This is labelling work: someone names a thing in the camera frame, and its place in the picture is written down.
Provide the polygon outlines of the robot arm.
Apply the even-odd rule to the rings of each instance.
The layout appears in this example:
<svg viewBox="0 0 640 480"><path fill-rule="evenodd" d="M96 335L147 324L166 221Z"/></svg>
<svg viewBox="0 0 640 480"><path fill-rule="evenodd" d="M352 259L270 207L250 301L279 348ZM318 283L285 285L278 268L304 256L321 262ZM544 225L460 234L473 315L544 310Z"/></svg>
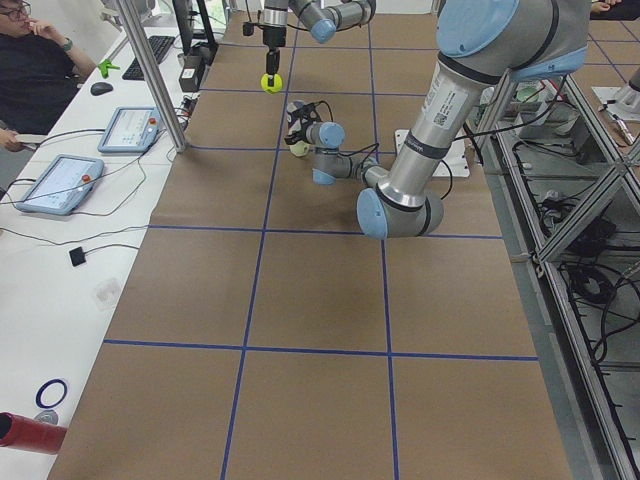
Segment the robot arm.
<svg viewBox="0 0 640 480"><path fill-rule="evenodd" d="M265 1L258 25L263 44L267 46L266 72L261 87L267 93L282 89L279 75L280 49L286 45L288 13L296 15L310 35L321 44L338 31L368 24L376 13L375 1L342 1L340 5L322 7L318 1Z"/></svg>
<svg viewBox="0 0 640 480"><path fill-rule="evenodd" d="M390 170L375 160L353 167L338 153L342 127L313 119L311 105L288 105L285 141L315 148L313 179L319 184L362 178L357 218L365 235L423 236L443 217L442 201L427 183L482 92L505 73L522 82L578 70L586 58L590 8L588 1L446 2L437 24L437 68Z"/></svg>

